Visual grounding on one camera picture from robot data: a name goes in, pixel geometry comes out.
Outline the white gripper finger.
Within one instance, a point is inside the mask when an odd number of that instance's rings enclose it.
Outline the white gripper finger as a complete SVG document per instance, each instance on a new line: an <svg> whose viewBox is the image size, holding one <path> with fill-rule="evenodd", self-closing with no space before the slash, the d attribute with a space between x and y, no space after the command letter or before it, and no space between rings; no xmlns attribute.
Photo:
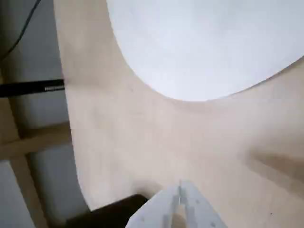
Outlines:
<svg viewBox="0 0 304 228"><path fill-rule="evenodd" d="M156 193L128 220L127 228L180 228L179 186L171 186Z"/></svg>
<svg viewBox="0 0 304 228"><path fill-rule="evenodd" d="M225 228L227 225L200 190L190 181L179 184L180 204L185 209L188 228Z"/></svg>

